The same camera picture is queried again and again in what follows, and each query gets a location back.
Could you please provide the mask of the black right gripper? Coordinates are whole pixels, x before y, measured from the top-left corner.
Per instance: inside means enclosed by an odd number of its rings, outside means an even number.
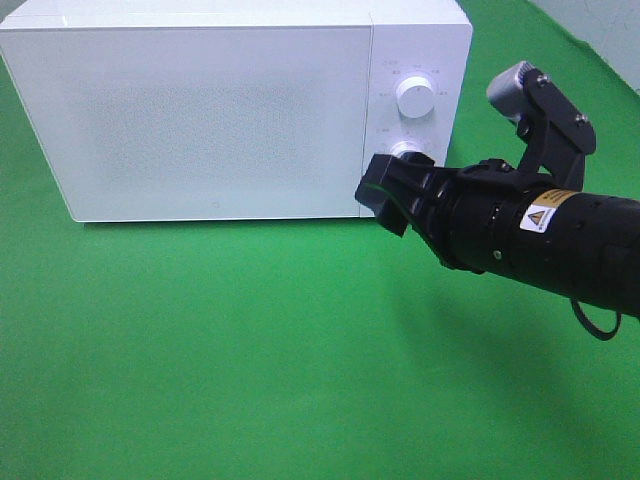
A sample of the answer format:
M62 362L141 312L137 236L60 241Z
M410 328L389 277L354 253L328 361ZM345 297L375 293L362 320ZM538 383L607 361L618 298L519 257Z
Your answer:
M529 190L530 175L499 159L443 168L407 151L402 160L375 154L355 199L399 237L411 225L444 266L502 273L509 223Z

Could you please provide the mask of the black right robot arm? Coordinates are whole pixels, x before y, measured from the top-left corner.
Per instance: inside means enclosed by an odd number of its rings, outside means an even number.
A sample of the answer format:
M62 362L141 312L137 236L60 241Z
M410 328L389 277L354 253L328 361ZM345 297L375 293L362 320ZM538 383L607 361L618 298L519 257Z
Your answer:
M635 200L571 191L500 159L446 168L423 154L375 155L355 198L392 233L412 227L447 268L639 314Z

